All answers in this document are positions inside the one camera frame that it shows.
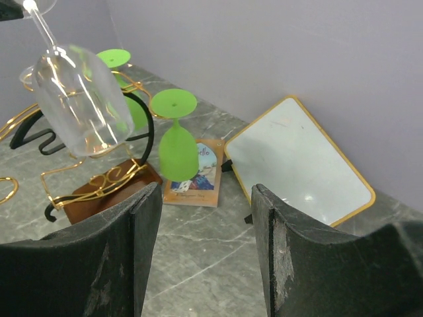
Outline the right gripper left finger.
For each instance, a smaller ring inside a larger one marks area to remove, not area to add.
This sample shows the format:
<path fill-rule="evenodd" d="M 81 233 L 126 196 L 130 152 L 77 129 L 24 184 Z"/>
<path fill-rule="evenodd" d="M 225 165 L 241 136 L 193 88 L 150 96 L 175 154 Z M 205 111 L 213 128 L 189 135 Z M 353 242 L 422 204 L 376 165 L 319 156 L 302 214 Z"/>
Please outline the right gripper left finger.
<path fill-rule="evenodd" d="M 40 240 L 1 245 L 2 316 L 140 316 L 162 211 L 151 183 Z"/>

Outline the green wine glass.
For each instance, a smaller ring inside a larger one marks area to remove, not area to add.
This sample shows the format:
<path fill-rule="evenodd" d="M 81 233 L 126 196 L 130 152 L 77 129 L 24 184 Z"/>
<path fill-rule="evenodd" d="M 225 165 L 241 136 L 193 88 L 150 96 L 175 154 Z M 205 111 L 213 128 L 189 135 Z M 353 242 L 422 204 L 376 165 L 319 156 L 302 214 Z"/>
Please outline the green wine glass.
<path fill-rule="evenodd" d="M 193 178 L 199 169 L 196 140 L 179 123 L 179 119 L 196 109 L 197 103 L 191 92 L 179 88 L 162 90 L 151 99 L 151 109 L 154 113 L 173 121 L 159 143 L 160 170 L 162 175 L 172 182 L 187 181 Z"/>
<path fill-rule="evenodd" d="M 109 69 L 117 70 L 117 68 L 126 65 L 129 62 L 131 58 L 131 53 L 127 50 L 114 48 L 101 51 L 97 53 L 97 56 L 103 62 L 105 62 Z M 127 96 L 125 97 L 125 100 L 132 115 L 132 119 L 134 121 L 134 131 L 138 131 L 147 125 L 147 117 L 145 115 L 145 112 L 135 100 L 132 100 Z"/>

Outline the clear wine glass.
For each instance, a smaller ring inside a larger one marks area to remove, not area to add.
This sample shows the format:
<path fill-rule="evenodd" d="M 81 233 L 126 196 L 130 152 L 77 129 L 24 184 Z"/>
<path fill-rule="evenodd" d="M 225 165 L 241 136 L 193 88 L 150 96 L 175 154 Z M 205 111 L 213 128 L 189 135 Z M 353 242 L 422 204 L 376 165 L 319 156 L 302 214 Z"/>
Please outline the clear wine glass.
<path fill-rule="evenodd" d="M 37 103 L 53 130 L 76 157 L 105 153 L 135 129 L 111 70 L 93 52 L 59 44 L 35 1 L 20 1 L 47 48 L 32 70 Z"/>

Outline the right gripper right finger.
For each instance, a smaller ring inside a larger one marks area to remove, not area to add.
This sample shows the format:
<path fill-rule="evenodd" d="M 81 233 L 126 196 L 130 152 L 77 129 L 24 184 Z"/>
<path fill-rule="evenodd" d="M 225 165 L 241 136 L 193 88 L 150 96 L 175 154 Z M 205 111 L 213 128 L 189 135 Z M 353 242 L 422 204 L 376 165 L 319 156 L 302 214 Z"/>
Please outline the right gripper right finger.
<path fill-rule="evenodd" d="M 365 236 L 336 230 L 252 187 L 251 213 L 269 316 L 421 316 L 422 223 Z"/>

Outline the gold wine glass rack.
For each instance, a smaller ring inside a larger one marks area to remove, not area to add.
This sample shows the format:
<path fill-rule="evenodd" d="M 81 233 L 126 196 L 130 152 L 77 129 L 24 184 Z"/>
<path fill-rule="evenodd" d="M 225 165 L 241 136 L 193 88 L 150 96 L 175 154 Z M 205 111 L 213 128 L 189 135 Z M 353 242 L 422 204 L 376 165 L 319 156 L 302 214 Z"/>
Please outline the gold wine glass rack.
<path fill-rule="evenodd" d="M 43 172 L 40 175 L 44 191 L 49 199 L 49 204 L 44 211 L 44 215 L 49 222 L 55 222 L 56 217 L 52 215 L 54 210 L 63 209 L 70 221 L 75 224 L 91 216 L 86 209 L 93 208 L 94 213 L 99 213 L 108 207 L 116 205 L 127 197 L 127 191 L 130 189 L 139 190 L 151 182 L 162 184 L 161 177 L 156 173 L 153 167 L 148 163 L 147 158 L 151 153 L 154 142 L 154 114 L 150 107 L 139 96 L 138 92 L 146 95 L 150 93 L 144 88 L 143 83 L 134 81 L 131 77 L 121 72 L 121 68 L 129 67 L 129 63 L 123 65 L 117 70 L 111 70 L 118 81 L 124 96 L 135 100 L 145 112 L 147 117 L 147 133 L 129 137 L 128 141 L 137 141 L 146 139 L 147 144 L 141 158 L 130 157 L 123 163 L 112 167 L 103 174 L 94 175 L 90 180 L 72 194 L 53 197 L 45 177 L 54 174 L 54 171 Z M 9 144 L 10 148 L 17 149 L 41 136 L 48 135 L 48 139 L 38 147 L 42 155 L 52 155 L 62 149 L 64 145 L 58 145 L 50 150 L 46 150 L 51 142 L 56 139 L 56 133 L 52 129 L 44 129 L 28 135 L 30 128 L 43 116 L 41 109 L 37 104 L 29 106 L 25 111 L 11 118 L 1 128 L 1 138 L 4 139 L 10 132 L 14 136 Z"/>

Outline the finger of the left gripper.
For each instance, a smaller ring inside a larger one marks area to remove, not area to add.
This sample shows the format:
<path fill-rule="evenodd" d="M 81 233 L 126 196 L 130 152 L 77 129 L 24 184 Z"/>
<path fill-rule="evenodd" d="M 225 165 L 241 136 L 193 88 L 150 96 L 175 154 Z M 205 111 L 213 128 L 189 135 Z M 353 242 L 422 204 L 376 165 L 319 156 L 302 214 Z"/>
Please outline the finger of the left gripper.
<path fill-rule="evenodd" d="M 22 5 L 14 0 L 0 0 L 0 21 L 24 18 Z"/>

